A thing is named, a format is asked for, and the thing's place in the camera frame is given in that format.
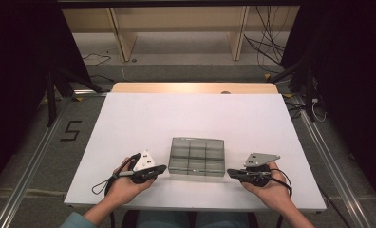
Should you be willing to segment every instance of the gray carpet floor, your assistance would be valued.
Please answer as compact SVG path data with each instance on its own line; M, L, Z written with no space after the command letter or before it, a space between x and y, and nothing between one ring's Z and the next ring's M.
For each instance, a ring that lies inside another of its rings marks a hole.
M92 77L92 80L94 84L104 88L111 88L114 82L125 81L254 83L265 81L263 76L265 72L256 66L91 66L88 71L90 75L103 76ZM232 78L231 75L239 75L239 77ZM73 86L75 89L84 88L77 84ZM277 86L281 93L288 92L287 83L280 83ZM80 101L72 101L65 110L49 148L10 227L59 227L71 212L75 211L82 214L88 209L65 206L64 197L84 154L105 96L80 97L82 98ZM61 141L61 139L73 137L73 134L66 133L70 121L80 121L80 123L72 125L80 133L75 141ZM292 119L292 122L317 183L327 192L351 227L356 227L327 171L327 167L317 153L316 146L304 122L301 118ZM330 152L335 160L340 163L346 180L358 201L361 202L367 217L373 227L376 227L376 194L374 190L368 184L357 163L348 155L349 151L331 120L327 118L324 122L316 124ZM26 170L39 141L43 138L47 129L46 125L47 103L42 101L39 109L36 110L34 122L30 125L28 134L19 146L18 153L12 156L0 177L0 211ZM122 208L116 211L118 224L121 224L124 212ZM260 227L275 227L278 218L276 213L261 212L256 213L256 215ZM321 214L305 213L305 215L317 227L346 227L330 203L328 203L328 209ZM109 227L109 219L104 222L102 227ZM289 225L283 223L282 227L289 227Z

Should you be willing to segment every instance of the table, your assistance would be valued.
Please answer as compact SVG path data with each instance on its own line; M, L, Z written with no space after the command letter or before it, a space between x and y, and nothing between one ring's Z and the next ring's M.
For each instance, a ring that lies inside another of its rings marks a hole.
M219 94L230 91L233 94ZM103 198L91 187L106 180L123 159L148 149L168 165L173 137L225 141L227 168L243 168L251 152L278 154L301 210L325 203L274 85L213 83L122 83L107 94L65 204L93 205ZM256 211L267 207L226 173L223 178L160 175L128 209Z

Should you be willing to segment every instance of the hand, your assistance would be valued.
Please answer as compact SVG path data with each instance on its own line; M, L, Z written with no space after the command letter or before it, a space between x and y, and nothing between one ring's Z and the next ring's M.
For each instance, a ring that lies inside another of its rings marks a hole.
M122 172L128 171L129 165L132 161L130 161L123 169ZM126 204L130 202L134 197L136 197L140 192L148 189L155 180L151 179L146 181L145 183L136 184L128 177L120 177L114 181L110 190L107 193L107 198L117 202L119 205Z
M270 169L278 169L274 161L270 162L268 166ZM281 172L273 170L271 173L273 178L286 182ZM257 187L247 182L241 184L249 192L256 194L267 207L279 213L281 209L293 206L288 189L278 182L270 180L264 187Z

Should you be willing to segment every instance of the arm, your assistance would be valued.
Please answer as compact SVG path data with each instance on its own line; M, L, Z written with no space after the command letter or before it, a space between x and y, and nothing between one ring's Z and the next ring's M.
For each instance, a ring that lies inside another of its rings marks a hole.
M271 169L277 169L275 162L269 163ZM276 170L272 171L272 177L286 182L285 177ZM295 207L291 201L288 189L275 181L269 181L264 187L253 186L250 183L243 182L242 186L249 192L256 194L265 205L274 211L280 213L291 227L309 228L314 227L307 218Z
M127 171L131 161L125 166L122 171ZM148 189L155 180L148 180L145 183L136 184L128 177L122 177L114 181L108 194L97 205L93 206L84 214L84 218L99 226L103 220L118 207L130 202L140 192Z

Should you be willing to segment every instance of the person's lap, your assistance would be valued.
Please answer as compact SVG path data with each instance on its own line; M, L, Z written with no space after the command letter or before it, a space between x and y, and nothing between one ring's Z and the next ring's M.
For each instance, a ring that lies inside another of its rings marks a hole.
M181 211L139 211L138 228L189 228L188 212ZM195 222L197 228L248 228L246 213L238 212L198 212Z

